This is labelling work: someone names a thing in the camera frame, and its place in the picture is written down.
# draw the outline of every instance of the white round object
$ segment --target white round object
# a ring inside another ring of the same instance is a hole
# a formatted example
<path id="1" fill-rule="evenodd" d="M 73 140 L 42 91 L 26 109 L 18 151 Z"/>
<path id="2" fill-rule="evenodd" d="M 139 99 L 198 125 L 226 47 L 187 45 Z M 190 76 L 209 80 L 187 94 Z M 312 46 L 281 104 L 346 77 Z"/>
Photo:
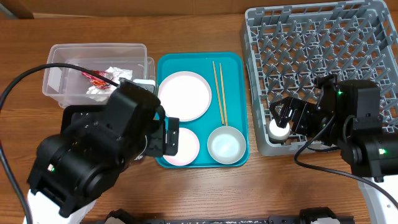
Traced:
<path id="1" fill-rule="evenodd" d="M 195 160 L 199 154 L 200 143 L 197 135 L 187 128 L 180 128 L 178 134 L 178 152 L 175 156 L 163 158 L 175 166 L 185 166 Z"/>
<path id="2" fill-rule="evenodd" d="M 193 121 L 209 108 L 211 88 L 194 72 L 176 72 L 160 84 L 158 97 L 168 117 Z"/>
<path id="3" fill-rule="evenodd" d="M 243 157 L 246 140 L 236 128 L 222 126 L 210 134 L 207 149 L 215 161 L 221 164 L 233 164 Z"/>
<path id="4" fill-rule="evenodd" d="M 285 141 L 290 135 L 290 125 L 287 123 L 285 128 L 280 128 L 276 125 L 275 119 L 272 119 L 271 122 L 267 124 L 267 134 L 271 139 Z"/>

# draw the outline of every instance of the gray plastic crate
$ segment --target gray plastic crate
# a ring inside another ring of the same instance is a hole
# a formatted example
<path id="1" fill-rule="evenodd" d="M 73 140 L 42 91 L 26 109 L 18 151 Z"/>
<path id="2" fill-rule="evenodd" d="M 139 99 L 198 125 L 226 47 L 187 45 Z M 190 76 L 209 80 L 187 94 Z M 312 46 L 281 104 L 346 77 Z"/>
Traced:
<path id="1" fill-rule="evenodd" d="M 259 152 L 294 154 L 307 141 L 292 134 L 283 144 L 271 143 L 266 133 L 272 119 L 269 105 L 286 96 L 316 102 L 319 91 L 313 79 L 330 73 L 338 73 L 340 80 L 376 82 L 382 90 L 383 130 L 397 131 L 397 37 L 388 8 L 380 0 L 248 9 L 241 43 Z"/>

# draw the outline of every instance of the wooden table surface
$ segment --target wooden table surface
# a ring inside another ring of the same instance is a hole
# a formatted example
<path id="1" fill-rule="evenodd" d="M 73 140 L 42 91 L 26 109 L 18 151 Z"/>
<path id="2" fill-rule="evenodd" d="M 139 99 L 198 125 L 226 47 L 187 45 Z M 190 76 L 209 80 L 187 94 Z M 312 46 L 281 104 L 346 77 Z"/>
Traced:
<path id="1" fill-rule="evenodd" d="M 398 13 L 392 12 L 395 22 Z M 54 44 L 143 43 L 157 62 L 172 52 L 232 51 L 242 57 L 239 31 L 244 16 L 118 17 L 0 21 L 0 89 L 18 74 L 47 60 Z M 164 169 L 153 158 L 128 168 L 105 192 L 87 221 L 119 208 L 137 217 L 259 218 L 297 215 L 300 209 L 330 207 L 369 223 L 355 180 L 295 165 L 293 156 L 264 157 L 256 147 L 250 88 L 245 73 L 250 158 L 230 169 Z M 62 109 L 42 94 L 43 72 L 27 77 L 7 98 L 0 137 L 8 161 L 27 193 L 36 147 L 58 133 Z M 301 160 L 349 172 L 340 153 L 309 154 Z M 0 171 L 0 223 L 21 223 L 23 211 L 4 171 Z"/>

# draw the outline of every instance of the blue tray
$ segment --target blue tray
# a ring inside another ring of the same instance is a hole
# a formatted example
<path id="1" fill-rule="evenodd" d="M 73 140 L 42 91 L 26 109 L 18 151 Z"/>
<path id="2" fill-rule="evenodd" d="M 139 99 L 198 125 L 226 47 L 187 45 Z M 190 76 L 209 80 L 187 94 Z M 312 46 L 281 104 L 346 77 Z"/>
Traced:
<path id="1" fill-rule="evenodd" d="M 246 152 L 242 159 L 230 165 L 216 162 L 207 150 L 207 139 L 210 133 L 214 131 L 214 129 L 222 126 L 213 71 L 213 61 L 216 65 L 221 98 L 219 63 L 221 63 L 223 67 L 228 125 L 242 132 L 247 145 Z M 186 166 L 174 166 L 169 164 L 163 157 L 156 158 L 156 161 L 162 167 L 166 168 L 237 167 L 243 165 L 249 159 L 250 150 L 248 141 L 248 112 L 246 111 L 244 73 L 241 58 L 232 52 L 164 55 L 157 64 L 157 84 L 160 85 L 167 76 L 180 71 L 191 71 L 201 75 L 209 83 L 211 88 L 211 104 L 206 113 L 194 121 L 180 122 L 180 127 L 187 128 L 198 136 L 200 142 L 199 155 L 192 163 Z"/>

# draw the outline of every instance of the wooden chopstick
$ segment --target wooden chopstick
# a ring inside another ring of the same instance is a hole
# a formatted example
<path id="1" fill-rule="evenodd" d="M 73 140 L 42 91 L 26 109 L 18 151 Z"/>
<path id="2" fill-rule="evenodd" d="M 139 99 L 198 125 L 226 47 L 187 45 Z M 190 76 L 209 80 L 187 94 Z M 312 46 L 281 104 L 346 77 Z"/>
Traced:
<path id="1" fill-rule="evenodd" d="M 215 78 L 215 80 L 216 80 L 216 89 L 217 89 L 217 97 L 218 97 L 218 106 L 220 107 L 221 124 L 224 125 L 223 108 L 221 107 L 220 91 L 218 90 L 217 72 L 216 72 L 216 66 L 214 65 L 214 61 L 213 61 L 213 70 L 214 70 L 214 78 Z"/>
<path id="2" fill-rule="evenodd" d="M 223 92 L 225 126 L 228 126 L 228 118 L 227 118 L 227 116 L 226 116 L 226 105 L 225 105 L 223 69 L 221 68 L 221 63 L 220 63 L 220 75 L 221 75 L 221 91 Z"/>

